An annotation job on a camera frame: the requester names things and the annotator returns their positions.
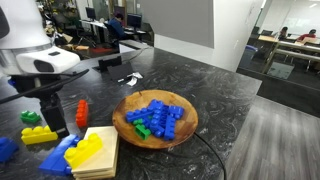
wooden floor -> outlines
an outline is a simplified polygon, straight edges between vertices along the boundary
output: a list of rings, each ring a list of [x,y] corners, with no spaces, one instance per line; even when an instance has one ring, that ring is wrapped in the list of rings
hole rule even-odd
[[[319,168],[320,119],[257,96],[226,163],[228,180],[319,180]]]

yellow lego brick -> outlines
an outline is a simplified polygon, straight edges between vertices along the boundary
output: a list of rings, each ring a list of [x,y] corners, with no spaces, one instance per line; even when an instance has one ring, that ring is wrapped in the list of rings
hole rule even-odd
[[[36,144],[47,141],[53,141],[58,139],[58,135],[56,132],[51,132],[49,126],[41,127],[37,126],[34,129],[24,128],[21,132],[22,141],[24,144]]]
[[[77,147],[67,149],[64,159],[74,169],[85,162],[103,146],[102,140],[97,133],[90,134],[88,140],[81,140]]]

wooden bowl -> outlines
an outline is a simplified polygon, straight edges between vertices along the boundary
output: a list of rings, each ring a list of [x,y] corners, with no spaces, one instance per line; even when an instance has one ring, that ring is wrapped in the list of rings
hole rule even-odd
[[[165,141],[153,135],[150,135],[147,140],[142,140],[135,134],[135,127],[126,121],[128,111],[148,107],[153,99],[161,100],[166,105],[184,108],[182,118],[176,121],[175,138],[171,141]],[[191,137],[198,125],[198,114],[189,101],[177,94],[161,90],[146,90],[135,92],[124,98],[113,111],[112,120],[119,135],[126,141],[144,148],[163,149],[178,145]]]

dark speckled table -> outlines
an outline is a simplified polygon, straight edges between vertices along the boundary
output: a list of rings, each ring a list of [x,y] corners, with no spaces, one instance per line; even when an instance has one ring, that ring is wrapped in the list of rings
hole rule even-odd
[[[123,54],[122,58],[131,59],[139,52]],[[252,78],[166,51],[145,49],[131,60],[134,71],[140,72],[144,79],[130,87],[112,82],[109,74],[92,70],[98,65],[98,59],[101,58],[82,61],[74,67],[72,71],[90,68],[90,72],[65,85],[58,93],[71,133],[83,136],[86,130],[79,130],[74,122],[80,99],[89,103],[91,127],[110,126],[112,111],[122,98],[144,89],[162,89],[177,93],[193,104],[199,116],[196,131],[224,161],[261,84]],[[0,99],[15,94],[6,81],[7,78],[0,81]],[[0,179],[71,179],[38,171],[40,163],[59,141],[26,147],[20,140],[20,132],[32,126],[19,120],[23,110],[40,113],[39,100],[20,98],[0,105],[0,136],[14,139],[20,147],[12,160],[0,165]],[[115,179],[217,179],[220,171],[217,158],[195,136],[181,145],[163,150],[143,149],[121,140]]]

person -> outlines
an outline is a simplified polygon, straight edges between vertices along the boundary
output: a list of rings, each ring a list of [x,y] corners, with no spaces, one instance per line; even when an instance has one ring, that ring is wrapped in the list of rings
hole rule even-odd
[[[301,36],[297,39],[297,41],[298,41],[298,42],[303,41],[305,37],[316,38],[316,32],[317,32],[317,30],[311,29],[310,32],[309,32],[309,34],[303,34],[303,35],[301,35]]]
[[[131,36],[127,35],[126,33],[124,33],[124,30],[123,30],[122,25],[121,25],[122,21],[123,21],[123,15],[118,13],[118,14],[115,15],[114,18],[112,18],[108,22],[108,24],[115,29],[115,31],[118,33],[119,38],[121,40],[133,39],[133,37],[131,37]]]
[[[288,27],[283,27],[280,31],[279,40],[283,40],[283,39],[287,39],[287,31],[288,31]]]

